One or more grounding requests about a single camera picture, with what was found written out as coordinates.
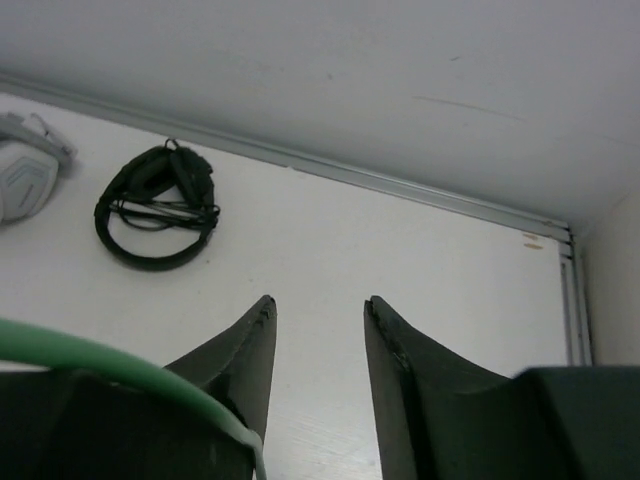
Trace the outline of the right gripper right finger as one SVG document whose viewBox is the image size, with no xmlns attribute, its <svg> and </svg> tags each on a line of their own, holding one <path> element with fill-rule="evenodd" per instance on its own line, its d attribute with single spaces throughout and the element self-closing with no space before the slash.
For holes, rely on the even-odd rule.
<svg viewBox="0 0 640 480">
<path fill-rule="evenodd" d="M 384 299 L 364 333 L 386 479 L 635 479 L 639 371 L 538 367 L 504 377 L 423 334 Z"/>
</svg>

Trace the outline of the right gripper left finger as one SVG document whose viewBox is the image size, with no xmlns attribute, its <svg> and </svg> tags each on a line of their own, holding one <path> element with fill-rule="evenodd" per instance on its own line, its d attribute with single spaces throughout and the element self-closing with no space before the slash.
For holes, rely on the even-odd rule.
<svg viewBox="0 0 640 480">
<path fill-rule="evenodd" d="M 277 308 L 260 298 L 165 367 L 1 324 L 5 479 L 263 479 Z"/>
</svg>

